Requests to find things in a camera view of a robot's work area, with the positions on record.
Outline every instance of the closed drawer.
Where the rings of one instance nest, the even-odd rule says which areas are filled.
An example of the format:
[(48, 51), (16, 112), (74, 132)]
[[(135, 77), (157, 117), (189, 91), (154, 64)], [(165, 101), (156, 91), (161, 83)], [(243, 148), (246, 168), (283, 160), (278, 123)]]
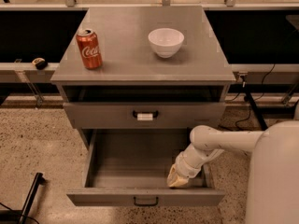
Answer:
[(206, 167), (185, 188), (166, 184), (175, 157), (188, 144), (187, 129), (94, 131), (82, 188), (67, 195), (75, 205), (217, 205), (224, 192), (210, 186)]
[(216, 127), (224, 103), (66, 103), (64, 110), (73, 128), (185, 128)]

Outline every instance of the power cord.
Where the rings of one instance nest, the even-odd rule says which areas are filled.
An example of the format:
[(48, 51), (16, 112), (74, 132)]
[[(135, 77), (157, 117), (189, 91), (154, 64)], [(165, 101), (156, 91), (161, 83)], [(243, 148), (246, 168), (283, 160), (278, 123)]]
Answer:
[(218, 128), (221, 128), (221, 129), (223, 129), (223, 130), (227, 130), (227, 131), (233, 131), (232, 129), (227, 128), (227, 127), (225, 127), (225, 126), (223, 126), (223, 125), (218, 125)]
[(251, 117), (251, 106), (249, 107), (249, 115), (245, 119), (236, 121), (235, 122), (235, 127), (238, 128), (239, 131), (245, 131), (243, 128), (241, 128), (240, 126), (238, 126), (238, 123), (247, 121), (247, 120), (250, 119), (250, 117)]
[[(296, 33), (296, 32), (298, 32), (298, 30), (297, 29), (294, 29), (288, 36), (287, 36), (287, 38), (284, 40), (284, 42), (282, 42), (281, 43), (281, 45), (278, 47), (279, 49), (283, 46), (283, 45), (285, 45), (285, 43)], [(278, 49), (278, 51), (276, 52), (276, 54), (275, 54), (275, 59), (277, 58), (277, 56), (278, 56), (278, 52), (279, 52), (279, 49)], [(262, 83), (261, 83), (261, 85), (263, 86), (263, 83), (264, 83), (264, 80), (266, 79), (266, 77), (268, 77), (272, 72), (273, 72), (273, 70), (274, 70), (274, 68), (276, 67), (276, 63), (273, 63), (273, 66), (272, 66), (272, 68), (271, 68), (271, 70), (269, 71), (269, 72), (267, 72), (264, 76), (263, 76), (263, 79), (262, 79)], [(257, 100), (259, 100), (259, 99), (261, 99), (262, 97), (264, 96), (264, 91), (263, 91), (263, 93), (262, 93), (262, 95), (260, 96), (260, 97), (258, 97), (258, 98), (256, 98), (255, 99), (255, 101), (257, 101)]]
[(227, 100), (226, 102), (232, 102), (234, 101), (237, 97), (239, 97), (239, 95), (241, 94), (241, 91), (231, 100)]
[(20, 216), (20, 217), (26, 217), (26, 218), (32, 219), (34, 222), (36, 222), (37, 224), (39, 224), (39, 222), (38, 222), (36, 219), (32, 218), (32, 217), (28, 217), (28, 216), (26, 216), (26, 215), (22, 215), (22, 214), (20, 214), (20, 213), (18, 213), (18, 212), (16, 212), (16, 211), (12, 210), (12, 209), (9, 208), (8, 206), (4, 205), (3, 203), (0, 203), (0, 205), (2, 205), (3, 207), (5, 207), (6, 209), (8, 209), (10, 212), (16, 214), (17, 216)]

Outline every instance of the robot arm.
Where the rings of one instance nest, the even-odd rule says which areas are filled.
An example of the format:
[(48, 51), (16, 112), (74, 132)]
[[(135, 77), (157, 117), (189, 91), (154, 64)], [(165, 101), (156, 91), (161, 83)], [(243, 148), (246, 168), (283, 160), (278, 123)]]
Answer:
[(205, 162), (225, 149), (252, 152), (246, 224), (299, 223), (299, 121), (281, 122), (264, 132), (195, 127), (191, 144), (177, 156), (170, 170), (168, 186), (188, 183)]
[(195, 127), (191, 143), (176, 158), (170, 169), (167, 185), (181, 187), (201, 171), (202, 165), (215, 160), (224, 150), (252, 152), (263, 132), (222, 132), (207, 126)]

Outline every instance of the coca-cola can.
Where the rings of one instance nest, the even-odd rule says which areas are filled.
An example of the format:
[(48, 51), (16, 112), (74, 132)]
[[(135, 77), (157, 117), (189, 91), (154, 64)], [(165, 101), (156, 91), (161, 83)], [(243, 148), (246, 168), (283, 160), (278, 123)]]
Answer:
[(96, 33), (92, 29), (81, 30), (76, 35), (84, 66), (95, 69), (103, 64)]

